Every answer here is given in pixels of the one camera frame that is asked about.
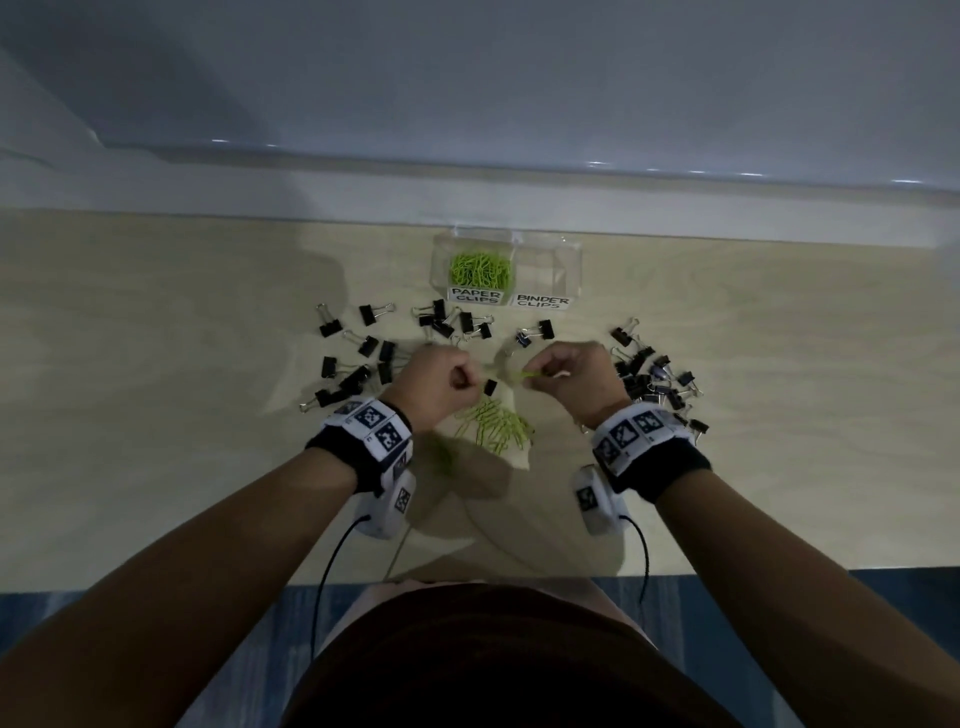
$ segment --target divided plastic organizer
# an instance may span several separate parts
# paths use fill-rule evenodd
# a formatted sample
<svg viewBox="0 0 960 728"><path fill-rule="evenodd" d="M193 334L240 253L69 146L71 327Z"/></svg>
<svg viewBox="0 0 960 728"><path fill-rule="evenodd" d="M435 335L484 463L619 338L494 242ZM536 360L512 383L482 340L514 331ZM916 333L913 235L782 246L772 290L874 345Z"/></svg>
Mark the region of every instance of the divided plastic organizer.
<svg viewBox="0 0 960 728"><path fill-rule="evenodd" d="M434 238L430 285L457 303L563 310L580 296L582 257L569 235L454 228Z"/></svg>

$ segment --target forearm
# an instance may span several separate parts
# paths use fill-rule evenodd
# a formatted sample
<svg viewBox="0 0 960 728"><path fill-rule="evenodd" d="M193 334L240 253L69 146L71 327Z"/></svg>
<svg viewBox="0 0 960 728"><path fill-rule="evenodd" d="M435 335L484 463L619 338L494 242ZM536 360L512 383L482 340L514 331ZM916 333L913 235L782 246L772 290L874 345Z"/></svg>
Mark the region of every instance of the forearm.
<svg viewBox="0 0 960 728"><path fill-rule="evenodd" d="M0 722L173 725L354 486L309 449L135 555L0 661Z"/></svg>
<svg viewBox="0 0 960 728"><path fill-rule="evenodd" d="M710 471L657 510L807 725L956 725L960 666L909 620Z"/></svg>

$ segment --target black cable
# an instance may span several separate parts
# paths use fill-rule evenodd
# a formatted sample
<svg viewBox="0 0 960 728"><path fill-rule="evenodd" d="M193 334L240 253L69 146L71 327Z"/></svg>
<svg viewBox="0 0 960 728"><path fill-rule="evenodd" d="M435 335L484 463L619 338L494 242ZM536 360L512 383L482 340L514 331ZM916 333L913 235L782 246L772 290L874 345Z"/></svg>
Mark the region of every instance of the black cable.
<svg viewBox="0 0 960 728"><path fill-rule="evenodd" d="M643 603L643 595L647 593L647 581L650 580L650 551L647 550L647 540L643 538L643 531L640 530L640 527L636 524L630 516L620 516L624 521L629 521L634 525L636 533L640 537L640 542L643 544L643 586L640 587L640 599L636 601L636 607L639 609L640 605Z"/></svg>
<svg viewBox="0 0 960 728"><path fill-rule="evenodd" d="M333 554L330 556L330 560L326 562L326 569L324 570L324 578L320 580L320 586L317 587L317 600L313 603L313 625L310 627L310 660L317 654L317 616L320 613L320 594L324 590L324 584L326 583L326 578L330 575L330 567L333 566L333 560L337 558L337 552L340 550L340 546L344 544L344 541L347 540L347 536L350 535L356 526L364 521L369 521L370 516L361 516L356 521L350 524L350 528L347 529L347 532L340 537L340 543L337 544L337 547L333 549Z"/></svg>

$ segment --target wristband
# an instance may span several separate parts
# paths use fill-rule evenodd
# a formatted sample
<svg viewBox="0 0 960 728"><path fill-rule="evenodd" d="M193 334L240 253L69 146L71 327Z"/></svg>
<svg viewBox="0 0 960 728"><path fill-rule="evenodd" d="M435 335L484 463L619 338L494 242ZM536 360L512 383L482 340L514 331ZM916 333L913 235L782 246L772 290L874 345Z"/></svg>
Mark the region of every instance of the wristband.
<svg viewBox="0 0 960 728"><path fill-rule="evenodd" d="M681 475L710 470L693 435L673 414L655 404L624 407L597 427L593 455L617 493L634 488L651 503Z"/></svg>
<svg viewBox="0 0 960 728"><path fill-rule="evenodd" d="M342 460L357 474L356 492L379 497L406 470L414 446L399 410L380 400L354 398L333 411L306 448L325 449Z"/></svg>

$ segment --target right hand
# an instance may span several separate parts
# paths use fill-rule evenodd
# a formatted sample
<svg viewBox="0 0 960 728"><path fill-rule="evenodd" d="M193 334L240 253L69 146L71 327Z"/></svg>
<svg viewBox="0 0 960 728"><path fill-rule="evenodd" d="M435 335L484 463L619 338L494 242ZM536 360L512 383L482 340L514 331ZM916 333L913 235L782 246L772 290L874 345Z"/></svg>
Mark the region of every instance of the right hand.
<svg viewBox="0 0 960 728"><path fill-rule="evenodd" d="M528 361L523 371L540 374L526 378L527 387L550 395L590 429L631 404L610 355L595 341L556 341Z"/></svg>

